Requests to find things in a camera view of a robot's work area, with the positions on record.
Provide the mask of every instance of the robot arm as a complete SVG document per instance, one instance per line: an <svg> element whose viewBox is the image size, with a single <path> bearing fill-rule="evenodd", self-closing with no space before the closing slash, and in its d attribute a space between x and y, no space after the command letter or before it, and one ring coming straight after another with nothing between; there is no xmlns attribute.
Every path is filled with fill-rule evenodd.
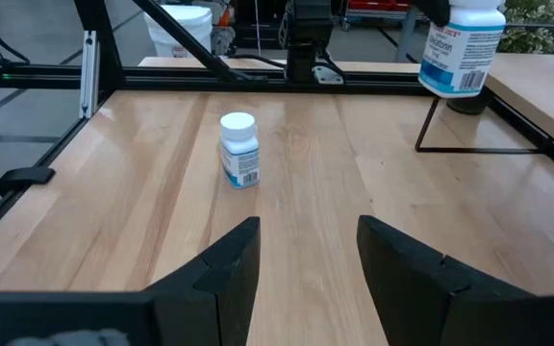
<svg viewBox="0 0 554 346"><path fill-rule="evenodd" d="M412 0L411 3L419 8L437 26L445 26L450 21L450 4L448 0Z"/></svg>

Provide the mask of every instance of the cable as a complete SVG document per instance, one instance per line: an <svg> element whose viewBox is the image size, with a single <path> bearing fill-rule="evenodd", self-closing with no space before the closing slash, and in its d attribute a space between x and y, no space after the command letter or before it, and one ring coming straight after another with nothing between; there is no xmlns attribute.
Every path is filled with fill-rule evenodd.
<svg viewBox="0 0 554 346"><path fill-rule="evenodd" d="M326 47L322 47L321 58L323 58L326 62L316 62L315 65L323 66L335 71L335 73L343 78L343 83L346 84L345 72L343 72L335 62L333 62L333 60L331 59L331 55L328 53L328 50L326 50Z"/></svg>
<svg viewBox="0 0 554 346"><path fill-rule="evenodd" d="M12 53L15 57L17 57L17 58L21 59L22 61L24 61L25 63L27 63L27 64L31 63L31 61L27 57L20 54L18 51L14 50L11 46L8 45L8 43L6 43L1 38L0 38L0 45L2 47L4 47L4 49L6 49L8 52Z"/></svg>
<svg viewBox="0 0 554 346"><path fill-rule="evenodd" d="M258 55L262 55L260 49L260 17L258 16L258 0L255 0L256 3L256 40L258 41Z"/></svg>
<svg viewBox="0 0 554 346"><path fill-rule="evenodd" d="M269 65L273 65L275 67L286 68L286 65L284 63L274 62L271 59L261 57L261 56L256 56L256 55L253 55L253 54L237 54L237 55L228 56L228 58L232 58L232 59L253 59L253 60L260 61L260 62L268 63Z"/></svg>

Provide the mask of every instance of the wooden table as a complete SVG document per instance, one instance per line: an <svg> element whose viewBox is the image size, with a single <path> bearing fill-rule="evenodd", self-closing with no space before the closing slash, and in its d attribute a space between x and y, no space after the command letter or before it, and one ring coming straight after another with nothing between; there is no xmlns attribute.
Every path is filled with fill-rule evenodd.
<svg viewBox="0 0 554 346"><path fill-rule="evenodd" d="M498 54L487 86L554 137L554 55Z"/></svg>
<svg viewBox="0 0 554 346"><path fill-rule="evenodd" d="M188 62L162 61L179 63ZM249 344L385 345L355 240L358 216L374 214L496 277L554 293L554 163L417 154L430 103L118 91L53 162L51 183L31 187L0 221L0 290L143 289L259 215ZM258 122L262 181L244 190L219 163L218 120L229 111ZM530 145L490 111L439 113L428 145Z"/></svg>

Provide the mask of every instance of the supplement bottle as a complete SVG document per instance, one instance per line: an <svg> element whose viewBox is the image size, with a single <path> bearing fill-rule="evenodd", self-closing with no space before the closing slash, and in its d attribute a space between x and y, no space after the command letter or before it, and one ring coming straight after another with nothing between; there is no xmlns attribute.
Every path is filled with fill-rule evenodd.
<svg viewBox="0 0 554 346"><path fill-rule="evenodd" d="M418 80L441 97L478 95L506 26L502 3L450 0L450 23L431 24Z"/></svg>
<svg viewBox="0 0 554 346"><path fill-rule="evenodd" d="M260 181L259 145L256 120L246 112L221 117L221 163L226 179L234 188Z"/></svg>

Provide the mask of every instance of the black bracket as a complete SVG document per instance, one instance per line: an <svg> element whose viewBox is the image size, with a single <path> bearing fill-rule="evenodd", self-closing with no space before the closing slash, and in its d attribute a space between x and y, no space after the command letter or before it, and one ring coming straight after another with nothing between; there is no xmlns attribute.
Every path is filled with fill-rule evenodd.
<svg viewBox="0 0 554 346"><path fill-rule="evenodd" d="M498 155L531 155L531 154L544 154L544 150L540 148L536 149L504 149L504 148L450 148L450 147L421 147L424 135L426 135L431 119L435 114L438 104L440 103L440 97L436 97L431 104L431 108L427 113L426 119L422 124L422 129L418 134L418 139L415 142L415 150L418 153L449 153L449 154L498 154Z"/></svg>
<svg viewBox="0 0 554 346"><path fill-rule="evenodd" d="M67 338L74 345L245 345L260 228L259 217L247 218L140 292L0 292L0 345L26 335L35 335L33 344L52 344L50 335L69 331L81 331Z"/></svg>
<svg viewBox="0 0 554 346"><path fill-rule="evenodd" d="M357 244L391 346L554 345L554 296L498 280L372 217Z"/></svg>
<svg viewBox="0 0 554 346"><path fill-rule="evenodd" d="M46 185L55 175L55 170L47 167L29 167L9 170L0 178L0 195L21 189L28 185Z"/></svg>

